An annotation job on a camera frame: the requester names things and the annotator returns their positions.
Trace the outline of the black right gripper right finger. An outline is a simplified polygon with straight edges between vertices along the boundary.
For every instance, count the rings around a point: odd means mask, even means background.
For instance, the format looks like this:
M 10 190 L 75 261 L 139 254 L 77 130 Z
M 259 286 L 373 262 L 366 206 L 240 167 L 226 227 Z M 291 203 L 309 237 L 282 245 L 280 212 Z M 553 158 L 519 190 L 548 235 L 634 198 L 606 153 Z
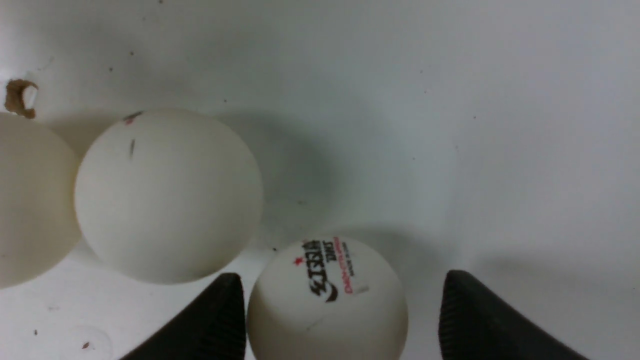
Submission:
M 584 360 L 468 271 L 451 269 L 438 321 L 444 360 Z

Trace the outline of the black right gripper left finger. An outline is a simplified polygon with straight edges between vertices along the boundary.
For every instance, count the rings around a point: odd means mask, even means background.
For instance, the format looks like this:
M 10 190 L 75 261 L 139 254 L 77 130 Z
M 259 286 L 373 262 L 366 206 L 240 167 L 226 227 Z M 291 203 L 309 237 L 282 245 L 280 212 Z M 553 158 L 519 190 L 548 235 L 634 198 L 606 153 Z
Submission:
M 227 272 L 123 359 L 244 360 L 246 350 L 242 278 Z

